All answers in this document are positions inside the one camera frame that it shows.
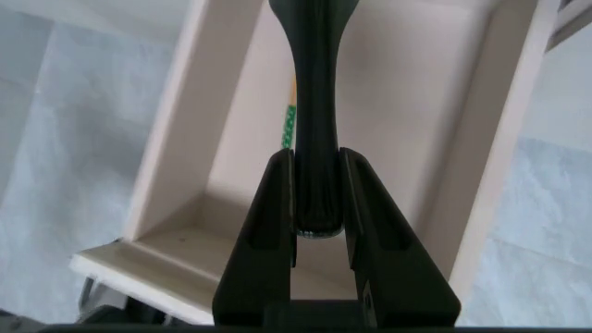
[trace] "gray tile floor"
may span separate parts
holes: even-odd
[[[460,326],[592,327],[592,154],[521,138]]]
[[[0,205],[0,308],[72,322],[69,258],[120,234],[173,47],[0,8],[0,49],[1,117],[27,115]]]

